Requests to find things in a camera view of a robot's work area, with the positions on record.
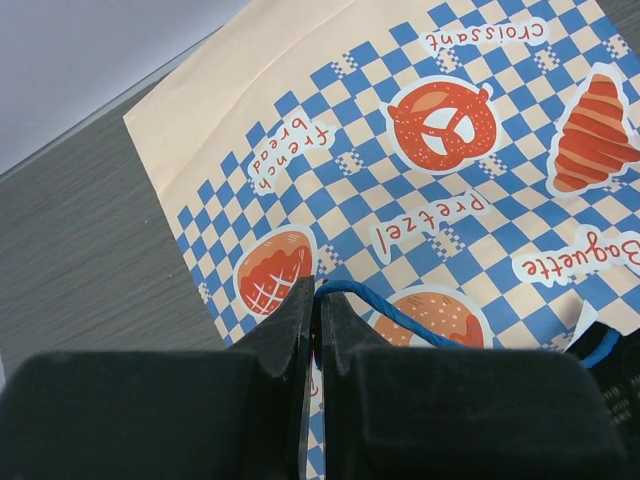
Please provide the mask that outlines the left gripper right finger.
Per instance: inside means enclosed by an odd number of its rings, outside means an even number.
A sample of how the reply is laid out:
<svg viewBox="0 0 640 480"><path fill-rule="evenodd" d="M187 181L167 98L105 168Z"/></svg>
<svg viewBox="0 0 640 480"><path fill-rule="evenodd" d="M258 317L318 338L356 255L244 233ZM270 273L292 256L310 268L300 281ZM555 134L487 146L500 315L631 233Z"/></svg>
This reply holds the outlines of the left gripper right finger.
<svg viewBox="0 0 640 480"><path fill-rule="evenodd" d="M537 350L395 347L340 293L319 305L330 479L619 479L591 374Z"/></svg>

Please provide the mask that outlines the checkered paper bakery bag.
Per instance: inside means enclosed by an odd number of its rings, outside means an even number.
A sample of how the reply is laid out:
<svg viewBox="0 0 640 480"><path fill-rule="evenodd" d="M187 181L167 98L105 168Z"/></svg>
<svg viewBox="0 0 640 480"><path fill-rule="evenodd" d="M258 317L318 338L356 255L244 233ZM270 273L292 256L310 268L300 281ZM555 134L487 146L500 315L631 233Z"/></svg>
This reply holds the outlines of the checkered paper bakery bag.
<svg viewBox="0 0 640 480"><path fill-rule="evenodd" d="M592 356L639 459L639 56L595 1L254 1L124 118L222 340L300 277Z"/></svg>

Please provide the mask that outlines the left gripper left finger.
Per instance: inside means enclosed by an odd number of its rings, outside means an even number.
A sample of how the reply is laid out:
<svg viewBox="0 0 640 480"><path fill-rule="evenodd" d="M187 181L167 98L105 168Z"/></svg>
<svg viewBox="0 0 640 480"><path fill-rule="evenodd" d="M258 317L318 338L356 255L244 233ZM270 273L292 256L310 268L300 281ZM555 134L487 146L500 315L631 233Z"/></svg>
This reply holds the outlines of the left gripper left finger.
<svg viewBox="0 0 640 480"><path fill-rule="evenodd" d="M301 479L314 281L234 345L49 352L1 396L5 479Z"/></svg>

